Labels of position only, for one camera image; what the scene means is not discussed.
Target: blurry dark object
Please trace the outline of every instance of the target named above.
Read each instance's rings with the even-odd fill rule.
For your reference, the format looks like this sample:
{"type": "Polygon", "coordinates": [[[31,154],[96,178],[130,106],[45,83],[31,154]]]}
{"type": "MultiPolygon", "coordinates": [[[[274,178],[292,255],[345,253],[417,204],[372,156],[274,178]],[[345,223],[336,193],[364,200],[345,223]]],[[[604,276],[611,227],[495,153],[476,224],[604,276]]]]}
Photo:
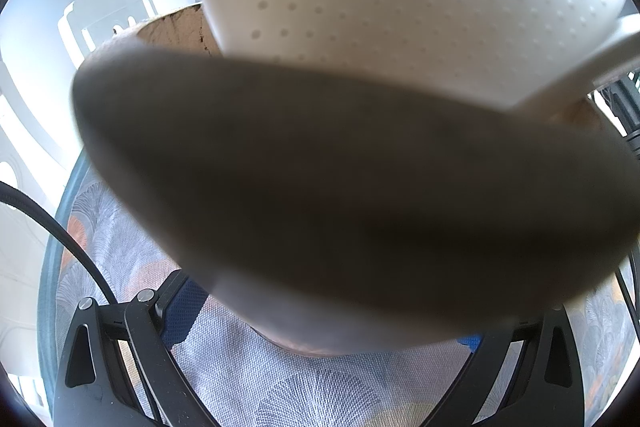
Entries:
{"type": "Polygon", "coordinates": [[[127,38],[82,64],[74,105],[95,168],[164,251],[300,353],[540,313],[638,235],[640,171],[608,128],[127,38]]]}

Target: chair backrest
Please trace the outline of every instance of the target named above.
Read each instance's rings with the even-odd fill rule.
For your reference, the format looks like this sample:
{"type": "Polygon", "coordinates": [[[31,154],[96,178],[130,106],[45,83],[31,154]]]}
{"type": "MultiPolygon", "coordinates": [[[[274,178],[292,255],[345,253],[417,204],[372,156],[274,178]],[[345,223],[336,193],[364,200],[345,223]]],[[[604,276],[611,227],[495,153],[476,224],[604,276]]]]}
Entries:
{"type": "Polygon", "coordinates": [[[76,0],[58,22],[60,36],[76,68],[100,44],[127,28],[155,16],[152,0],[76,0]]]}
{"type": "MultiPolygon", "coordinates": [[[[0,94],[44,152],[70,171],[72,156],[33,116],[1,61],[0,94]]],[[[47,196],[1,126],[0,180],[28,194],[47,212],[55,210],[56,202],[47,196]]],[[[36,378],[40,376],[36,348],[38,287],[49,233],[18,210],[0,204],[0,237],[0,360],[9,373],[36,378]]]]}

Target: gray patterned fabric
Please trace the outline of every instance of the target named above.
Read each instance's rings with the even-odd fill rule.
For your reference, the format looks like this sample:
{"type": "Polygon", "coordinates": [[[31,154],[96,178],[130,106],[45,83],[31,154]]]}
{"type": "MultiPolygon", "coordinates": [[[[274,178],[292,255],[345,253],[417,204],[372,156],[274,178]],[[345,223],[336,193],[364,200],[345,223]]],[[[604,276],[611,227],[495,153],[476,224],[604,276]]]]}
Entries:
{"type": "MultiPolygon", "coordinates": [[[[67,228],[120,301],[140,289],[158,288],[176,268],[91,171],[79,187],[67,228]]],[[[58,356],[84,296],[104,303],[95,283],[65,251],[56,293],[58,356]]],[[[614,279],[568,309],[584,375],[586,424],[591,425],[625,365],[633,328],[614,279]]],[[[512,344],[478,420],[495,412],[519,347],[512,344]]],[[[222,427],[417,427],[470,354],[468,347],[450,341],[395,353],[308,359],[265,341],[211,297],[187,340],[172,352],[222,427]]]]}

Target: round screw head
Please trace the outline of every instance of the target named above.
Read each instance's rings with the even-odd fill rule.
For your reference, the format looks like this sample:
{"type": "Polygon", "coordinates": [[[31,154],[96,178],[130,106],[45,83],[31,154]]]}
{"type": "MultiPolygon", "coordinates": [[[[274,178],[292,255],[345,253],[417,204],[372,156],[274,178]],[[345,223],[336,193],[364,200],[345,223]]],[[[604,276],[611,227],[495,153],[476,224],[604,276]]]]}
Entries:
{"type": "Polygon", "coordinates": [[[154,298],[154,295],[156,293],[153,290],[140,290],[140,292],[138,293],[138,300],[140,302],[149,302],[152,298],[154,298]]]}
{"type": "Polygon", "coordinates": [[[85,297],[78,302],[78,308],[81,310],[87,310],[94,304],[94,300],[91,297],[85,297]]]}

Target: black cable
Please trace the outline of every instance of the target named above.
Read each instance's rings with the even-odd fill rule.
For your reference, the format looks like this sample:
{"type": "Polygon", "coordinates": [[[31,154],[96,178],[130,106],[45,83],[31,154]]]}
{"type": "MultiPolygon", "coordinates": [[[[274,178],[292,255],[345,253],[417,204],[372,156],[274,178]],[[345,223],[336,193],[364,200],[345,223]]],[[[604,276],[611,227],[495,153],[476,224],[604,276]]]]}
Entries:
{"type": "Polygon", "coordinates": [[[118,300],[111,291],[107,281],[104,279],[94,261],[85,253],[85,251],[76,243],[76,240],[57,222],[49,213],[39,204],[33,201],[26,194],[13,188],[11,185],[0,182],[0,203],[17,208],[27,216],[31,217],[36,223],[44,227],[53,237],[55,237],[71,254],[78,259],[84,269],[94,279],[109,304],[117,304],[118,300]]]}
{"type": "Polygon", "coordinates": [[[640,322],[638,322],[636,309],[634,308],[634,304],[631,301],[631,295],[629,295],[629,290],[626,287],[626,283],[622,277],[622,273],[620,273],[620,268],[616,270],[616,279],[618,280],[620,291],[622,291],[622,296],[625,299],[626,309],[629,311],[629,315],[631,315],[631,321],[633,322],[634,329],[636,330],[636,337],[638,337],[638,341],[640,342],[640,322]]]}

